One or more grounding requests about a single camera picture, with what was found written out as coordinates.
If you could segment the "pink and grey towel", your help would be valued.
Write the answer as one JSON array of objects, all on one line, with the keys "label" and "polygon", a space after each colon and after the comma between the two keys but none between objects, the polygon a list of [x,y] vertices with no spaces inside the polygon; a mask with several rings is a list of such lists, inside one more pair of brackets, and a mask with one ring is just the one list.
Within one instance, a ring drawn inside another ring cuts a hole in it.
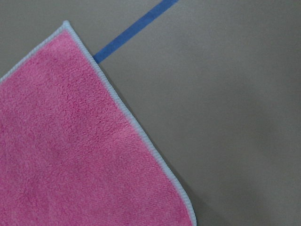
[{"label": "pink and grey towel", "polygon": [[0,223],[197,223],[182,185],[68,21],[0,80]]}]

